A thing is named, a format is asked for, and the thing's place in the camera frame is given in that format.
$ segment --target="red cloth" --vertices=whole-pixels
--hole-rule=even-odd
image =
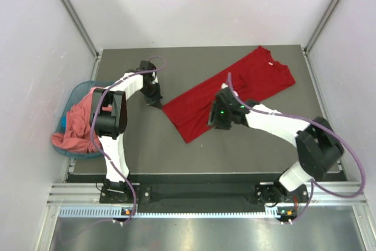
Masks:
[[[90,140],[90,111],[94,89],[92,88],[78,104],[72,106],[70,111],[66,113],[65,133],[54,133],[51,137],[53,145],[75,153],[98,151]],[[95,143],[102,147],[99,138],[95,133],[94,135]]]
[[[234,90],[243,101],[262,101],[295,83],[288,67],[275,61],[269,50],[259,46],[243,59],[165,104],[163,111],[186,143],[211,128],[207,121],[212,101],[229,72]]]

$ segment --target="pink cloth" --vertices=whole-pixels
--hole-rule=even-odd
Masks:
[[[98,151],[90,140],[90,110],[93,90],[94,88],[66,113],[65,133],[54,133],[51,137],[53,145],[74,153],[92,153]],[[95,133],[94,135],[95,143],[101,147],[99,138]]]

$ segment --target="metal floor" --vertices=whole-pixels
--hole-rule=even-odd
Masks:
[[[295,224],[275,219],[133,219],[120,227],[97,219],[59,218],[51,250],[219,251],[365,250],[352,207],[310,207]]]
[[[321,115],[310,74],[299,45],[265,46],[275,60],[290,68],[296,84],[263,103],[281,112],[315,118]],[[152,55],[168,60],[159,74],[163,103],[244,57],[256,46],[156,49],[105,49],[97,79],[115,81]],[[160,65],[157,59],[154,64]],[[233,126],[210,130],[186,144],[167,116],[145,105],[141,93],[127,102],[125,158],[132,173],[266,173],[282,172],[297,160],[288,142],[260,130]],[[78,160],[75,174],[105,173],[105,162]]]

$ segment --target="white wall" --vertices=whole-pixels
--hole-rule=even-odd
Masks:
[[[376,2],[342,0],[311,52],[335,130],[367,171],[366,196],[376,217]],[[345,158],[350,175],[358,169]]]
[[[97,49],[305,45],[330,0],[71,0]]]
[[[64,157],[50,144],[93,57],[59,0],[0,0],[0,242],[32,250]]]

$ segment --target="blue plastic basket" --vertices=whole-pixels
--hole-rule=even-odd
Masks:
[[[63,114],[60,118],[60,121],[58,123],[58,127],[56,128],[56,132],[64,133],[65,128],[62,126],[63,118],[65,118],[66,113],[70,111],[71,107],[77,103],[79,103],[82,98],[85,97],[86,94],[89,93],[90,89],[93,87],[100,87],[100,88],[105,88],[106,86],[111,85],[113,82],[96,82],[96,81],[87,81],[87,82],[82,82],[78,86],[74,88],[72,93],[70,94],[70,97],[68,99],[68,102],[65,105]],[[67,156],[69,158],[75,158],[75,159],[92,159],[92,158],[97,158],[101,156],[99,152],[94,152],[94,153],[72,153],[67,150],[58,148],[56,146],[53,146],[55,150],[60,153],[61,155]]]

